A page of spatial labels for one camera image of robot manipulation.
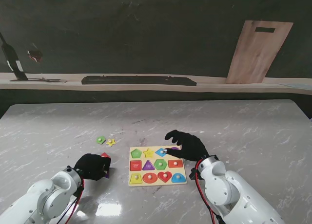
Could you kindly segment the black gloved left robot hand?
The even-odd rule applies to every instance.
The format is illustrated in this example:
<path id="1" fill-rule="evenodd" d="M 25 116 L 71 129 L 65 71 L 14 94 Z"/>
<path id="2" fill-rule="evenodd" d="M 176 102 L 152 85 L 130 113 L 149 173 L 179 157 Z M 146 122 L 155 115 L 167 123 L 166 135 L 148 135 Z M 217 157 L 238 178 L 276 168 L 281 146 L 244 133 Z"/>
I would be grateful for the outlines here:
<path id="1" fill-rule="evenodd" d="M 105 177 L 111 165 L 110 157 L 87 153 L 73 167 L 83 179 L 98 181 Z"/>

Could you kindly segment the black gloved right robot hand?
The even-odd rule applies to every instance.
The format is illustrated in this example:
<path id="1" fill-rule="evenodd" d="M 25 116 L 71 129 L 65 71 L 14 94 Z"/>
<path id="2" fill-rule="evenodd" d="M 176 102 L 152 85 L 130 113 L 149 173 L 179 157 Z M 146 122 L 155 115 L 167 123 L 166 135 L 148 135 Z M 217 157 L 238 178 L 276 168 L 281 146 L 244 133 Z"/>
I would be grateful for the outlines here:
<path id="1" fill-rule="evenodd" d="M 165 140 L 172 140 L 173 144 L 181 146 L 180 150 L 166 149 L 166 153 L 176 158 L 182 158 L 193 162 L 210 157 L 201 140 L 189 133 L 173 130 L 165 135 Z"/>

